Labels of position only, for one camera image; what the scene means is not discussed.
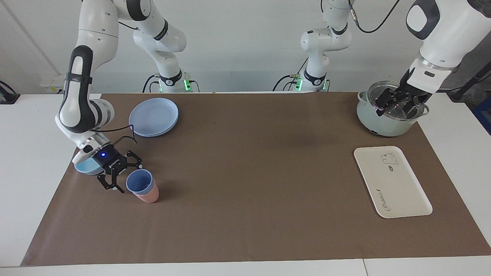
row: table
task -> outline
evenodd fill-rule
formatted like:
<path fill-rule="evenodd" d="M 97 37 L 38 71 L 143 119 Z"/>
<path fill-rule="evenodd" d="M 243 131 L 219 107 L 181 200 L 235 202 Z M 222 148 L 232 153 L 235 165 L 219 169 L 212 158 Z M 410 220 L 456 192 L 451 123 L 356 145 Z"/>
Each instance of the table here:
<path fill-rule="evenodd" d="M 0 266 L 18 266 L 57 184 L 74 144 L 54 124 L 62 95 L 23 95 L 13 106 L 0 106 Z M 464 104 L 445 94 L 428 102 L 431 112 L 419 123 L 488 243 L 491 243 L 491 137 Z M 54 164 L 46 162 L 47 156 Z M 43 187 L 22 187 L 45 179 Z M 417 259 L 246 262 L 212 264 L 93 265 L 0 268 L 0 275 L 126 275 L 135 271 L 169 275 L 487 275 L 491 256 Z"/>

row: light green cooking pot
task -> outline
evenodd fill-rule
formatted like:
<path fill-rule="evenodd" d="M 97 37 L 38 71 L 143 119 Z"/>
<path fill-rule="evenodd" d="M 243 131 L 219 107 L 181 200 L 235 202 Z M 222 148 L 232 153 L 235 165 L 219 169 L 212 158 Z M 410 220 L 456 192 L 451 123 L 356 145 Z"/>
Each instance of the light green cooking pot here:
<path fill-rule="evenodd" d="M 375 99 L 386 89 L 396 89 L 399 84 L 391 81 L 374 83 L 366 92 L 358 93 L 358 106 L 356 113 L 360 122 L 370 132 L 376 135 L 387 137 L 399 136 L 406 133 L 409 128 L 421 117 L 430 112 L 425 104 L 414 107 L 411 115 L 404 113 L 403 107 L 406 103 L 401 103 L 391 107 L 382 116 L 377 115 Z"/>

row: brown mat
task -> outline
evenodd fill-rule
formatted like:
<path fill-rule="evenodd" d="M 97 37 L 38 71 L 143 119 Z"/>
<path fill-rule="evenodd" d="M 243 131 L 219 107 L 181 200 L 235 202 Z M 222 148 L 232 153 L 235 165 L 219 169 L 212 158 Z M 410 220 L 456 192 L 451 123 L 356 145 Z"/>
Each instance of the brown mat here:
<path fill-rule="evenodd" d="M 355 93 L 104 95 L 117 114 L 108 129 L 152 97 L 177 104 L 177 125 L 118 148 L 143 158 L 159 201 L 69 166 L 23 266 L 491 255 L 421 128 L 370 134 Z M 402 149 L 432 215 L 377 214 L 353 151 L 384 145 Z"/>

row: cup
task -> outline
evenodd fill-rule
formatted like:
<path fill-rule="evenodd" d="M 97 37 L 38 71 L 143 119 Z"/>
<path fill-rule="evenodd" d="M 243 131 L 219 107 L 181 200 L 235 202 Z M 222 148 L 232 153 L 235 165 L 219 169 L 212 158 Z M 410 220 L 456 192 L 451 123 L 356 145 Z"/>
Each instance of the cup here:
<path fill-rule="evenodd" d="M 137 169 L 128 175 L 126 188 L 139 199 L 153 203 L 159 199 L 159 188 L 152 174 L 145 169 Z"/>

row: white robotic arm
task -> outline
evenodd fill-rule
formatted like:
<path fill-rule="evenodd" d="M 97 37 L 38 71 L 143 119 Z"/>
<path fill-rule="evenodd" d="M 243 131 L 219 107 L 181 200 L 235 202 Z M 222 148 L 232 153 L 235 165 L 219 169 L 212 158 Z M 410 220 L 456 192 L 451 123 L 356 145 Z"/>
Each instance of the white robotic arm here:
<path fill-rule="evenodd" d="M 423 40 L 423 46 L 399 88 L 387 89 L 376 100 L 380 116 L 399 102 L 424 103 L 440 88 L 491 30 L 491 1 L 417 0 L 406 23 L 409 31 Z"/>
<path fill-rule="evenodd" d="M 119 19 L 134 20 L 138 24 L 141 31 L 135 34 L 135 41 L 154 58 L 168 91 L 186 90 L 177 59 L 170 53 L 183 51 L 186 37 L 160 16 L 152 0 L 82 1 L 79 37 L 70 58 L 64 98 L 55 122 L 80 149 L 72 160 L 74 164 L 94 157 L 107 174 L 113 175 L 113 185 L 105 185 L 106 189 L 120 189 L 115 184 L 114 170 L 119 174 L 127 166 L 139 166 L 141 162 L 128 152 L 137 159 L 137 164 L 127 163 L 127 155 L 121 155 L 98 131 L 114 118 L 112 105 L 106 100 L 89 99 L 93 73 L 116 55 Z"/>
<path fill-rule="evenodd" d="M 309 55 L 307 68 L 301 75 L 301 91 L 320 90 L 324 85 L 329 66 L 329 57 L 325 52 L 343 50 L 351 44 L 352 34 L 348 30 L 350 17 L 348 0 L 325 2 L 323 19 L 328 27 L 307 31 L 300 39 L 302 49 Z"/>

